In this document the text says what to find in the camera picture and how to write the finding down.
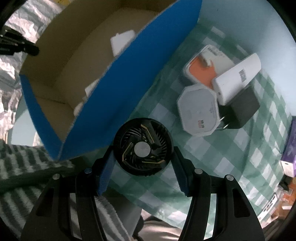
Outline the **black round fan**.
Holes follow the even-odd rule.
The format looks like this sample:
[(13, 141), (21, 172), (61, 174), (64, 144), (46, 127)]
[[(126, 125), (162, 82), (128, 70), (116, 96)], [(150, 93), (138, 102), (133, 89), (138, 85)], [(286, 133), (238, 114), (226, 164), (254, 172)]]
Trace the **black round fan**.
[(151, 176), (166, 168), (173, 150), (168, 129), (152, 118), (127, 121), (113, 140), (115, 160), (127, 173), (135, 176)]

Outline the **blue cardboard box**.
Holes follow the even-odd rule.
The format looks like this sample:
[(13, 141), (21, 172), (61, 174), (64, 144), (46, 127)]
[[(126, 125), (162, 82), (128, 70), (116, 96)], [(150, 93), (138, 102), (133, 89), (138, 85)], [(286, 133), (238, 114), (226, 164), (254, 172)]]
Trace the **blue cardboard box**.
[[(23, 95), (54, 160), (110, 144), (197, 24), (201, 1), (73, 1), (25, 59)], [(114, 57), (110, 39), (135, 31)]]

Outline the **white octagonal device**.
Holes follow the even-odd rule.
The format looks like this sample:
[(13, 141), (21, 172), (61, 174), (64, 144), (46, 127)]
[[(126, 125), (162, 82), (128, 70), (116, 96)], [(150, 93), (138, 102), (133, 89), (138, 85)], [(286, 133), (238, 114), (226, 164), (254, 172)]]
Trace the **white octagonal device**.
[(209, 136), (220, 125), (217, 95), (203, 84), (185, 87), (177, 106), (183, 130), (193, 136)]

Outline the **black power adapter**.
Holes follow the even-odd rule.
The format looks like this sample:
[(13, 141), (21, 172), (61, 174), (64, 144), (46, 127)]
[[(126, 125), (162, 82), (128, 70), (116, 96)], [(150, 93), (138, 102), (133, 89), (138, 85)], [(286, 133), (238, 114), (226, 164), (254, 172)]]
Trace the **black power adapter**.
[(218, 105), (221, 129), (240, 129), (254, 116), (260, 107), (251, 86), (245, 87), (228, 104)]

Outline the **striped green white towel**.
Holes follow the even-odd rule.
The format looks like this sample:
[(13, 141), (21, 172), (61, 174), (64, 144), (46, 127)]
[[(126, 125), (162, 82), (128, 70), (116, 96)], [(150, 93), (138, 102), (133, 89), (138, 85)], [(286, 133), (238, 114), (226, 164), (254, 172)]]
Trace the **striped green white towel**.
[(80, 158), (1, 142), (1, 240), (130, 240)]

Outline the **white cylindrical power bank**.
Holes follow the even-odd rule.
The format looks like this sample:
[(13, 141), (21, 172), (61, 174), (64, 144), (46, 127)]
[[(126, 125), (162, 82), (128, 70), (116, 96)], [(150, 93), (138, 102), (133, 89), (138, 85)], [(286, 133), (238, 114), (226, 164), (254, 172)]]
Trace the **white cylindrical power bank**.
[(259, 56), (257, 53), (253, 53), (214, 78), (212, 85), (217, 94), (218, 103), (220, 105), (226, 105), (230, 102), (250, 83), (260, 70), (261, 61)]

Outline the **orange and white box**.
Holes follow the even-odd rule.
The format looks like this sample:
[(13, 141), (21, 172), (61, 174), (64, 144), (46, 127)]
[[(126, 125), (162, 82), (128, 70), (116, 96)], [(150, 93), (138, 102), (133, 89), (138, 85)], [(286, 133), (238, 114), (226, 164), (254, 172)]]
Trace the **orange and white box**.
[(212, 80), (230, 68), (234, 62), (214, 45), (206, 45), (184, 66), (184, 76), (192, 84), (203, 84), (213, 90)]

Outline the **purple box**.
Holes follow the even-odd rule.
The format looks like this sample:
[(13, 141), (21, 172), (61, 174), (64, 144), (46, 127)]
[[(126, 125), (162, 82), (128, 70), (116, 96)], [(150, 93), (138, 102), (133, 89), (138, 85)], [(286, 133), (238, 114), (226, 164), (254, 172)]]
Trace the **purple box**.
[(288, 177), (295, 177), (295, 153), (296, 153), (296, 130), (295, 130), (295, 116), (292, 117), (292, 124), (290, 126), (290, 133), (288, 135), (287, 143), (284, 153), (281, 157), (281, 165), (283, 172)]

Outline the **white charger in box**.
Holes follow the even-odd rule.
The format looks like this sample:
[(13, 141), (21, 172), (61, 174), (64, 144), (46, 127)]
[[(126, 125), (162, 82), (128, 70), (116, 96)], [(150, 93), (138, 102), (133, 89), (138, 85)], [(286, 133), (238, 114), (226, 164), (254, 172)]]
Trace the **white charger in box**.
[(115, 36), (111, 37), (111, 49), (114, 57), (121, 53), (121, 51), (127, 46), (129, 42), (135, 37), (135, 31), (129, 30), (123, 33), (117, 33)]

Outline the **silver crinkled foil sheet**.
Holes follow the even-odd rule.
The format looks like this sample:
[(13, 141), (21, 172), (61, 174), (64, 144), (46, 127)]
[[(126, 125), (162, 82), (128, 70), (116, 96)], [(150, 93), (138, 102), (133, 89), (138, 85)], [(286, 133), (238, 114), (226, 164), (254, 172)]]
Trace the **silver crinkled foil sheet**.
[[(5, 28), (35, 43), (65, 7), (54, 1), (1, 1), (1, 36)], [(22, 97), (19, 73), (27, 54), (1, 55), (1, 139), (13, 128)]]

